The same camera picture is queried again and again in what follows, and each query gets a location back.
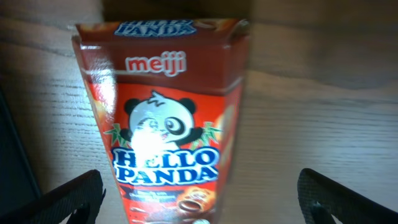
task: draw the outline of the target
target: red box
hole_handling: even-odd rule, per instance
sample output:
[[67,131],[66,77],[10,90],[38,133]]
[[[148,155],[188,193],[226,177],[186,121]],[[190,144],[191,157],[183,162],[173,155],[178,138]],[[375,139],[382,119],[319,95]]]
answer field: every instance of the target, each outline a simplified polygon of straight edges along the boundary
[[248,22],[77,25],[72,38],[130,223],[216,223]]

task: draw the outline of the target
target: box lid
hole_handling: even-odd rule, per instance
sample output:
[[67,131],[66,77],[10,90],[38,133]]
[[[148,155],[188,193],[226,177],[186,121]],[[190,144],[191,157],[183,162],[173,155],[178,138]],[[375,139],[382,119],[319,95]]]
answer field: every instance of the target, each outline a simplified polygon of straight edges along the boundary
[[77,24],[83,45],[131,42],[132,44],[200,44],[227,42],[247,27],[240,19],[180,19]]

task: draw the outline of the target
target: hello panda text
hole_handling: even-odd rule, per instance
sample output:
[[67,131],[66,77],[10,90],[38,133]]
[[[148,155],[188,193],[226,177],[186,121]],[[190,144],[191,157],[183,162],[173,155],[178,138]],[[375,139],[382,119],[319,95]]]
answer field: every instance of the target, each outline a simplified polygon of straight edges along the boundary
[[163,151],[144,167],[137,167],[132,149],[116,147],[112,150],[113,167],[120,183],[134,186],[190,185],[216,181],[215,167],[220,157],[213,147],[195,151]]

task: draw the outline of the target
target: panda eye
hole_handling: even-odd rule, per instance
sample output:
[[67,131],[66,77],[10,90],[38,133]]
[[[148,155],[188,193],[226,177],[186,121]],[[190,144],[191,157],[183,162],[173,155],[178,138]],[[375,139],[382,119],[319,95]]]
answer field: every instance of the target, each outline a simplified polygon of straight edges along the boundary
[[138,123],[138,129],[144,129],[146,127],[150,127],[152,129],[157,129],[158,123],[154,118],[144,118],[142,120],[140,120],[140,122]]
[[169,131],[170,134],[180,135],[184,133],[185,126],[182,121],[175,117],[166,118],[165,127]]

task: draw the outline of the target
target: wooden table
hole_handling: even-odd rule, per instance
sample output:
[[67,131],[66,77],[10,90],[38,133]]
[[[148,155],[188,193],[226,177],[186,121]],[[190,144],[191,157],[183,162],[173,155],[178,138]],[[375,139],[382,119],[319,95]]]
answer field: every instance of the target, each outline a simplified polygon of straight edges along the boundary
[[[1,1],[1,87],[42,190],[98,169],[108,194],[97,223],[127,223],[72,50],[74,23],[246,17],[249,5],[233,2]],[[256,0],[252,8],[222,223],[304,223],[296,191],[304,167],[398,210],[396,3]]]

